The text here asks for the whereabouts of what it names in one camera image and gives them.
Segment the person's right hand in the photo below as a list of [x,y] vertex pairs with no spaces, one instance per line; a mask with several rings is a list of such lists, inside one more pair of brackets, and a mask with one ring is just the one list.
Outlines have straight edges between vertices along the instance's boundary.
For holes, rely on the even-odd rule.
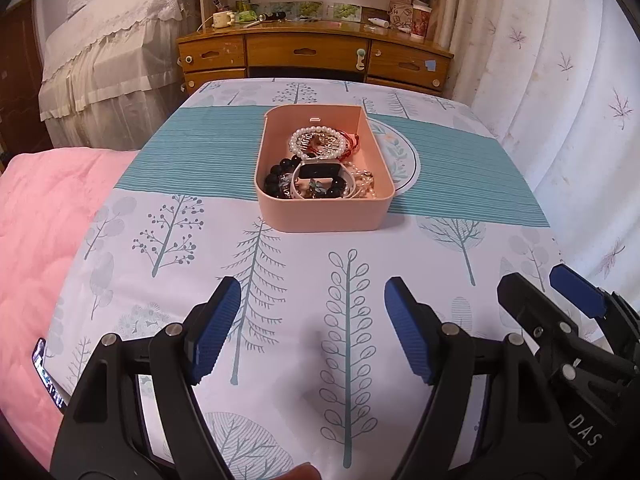
[[285,474],[273,480],[321,480],[321,474],[318,469],[311,463],[299,464]]

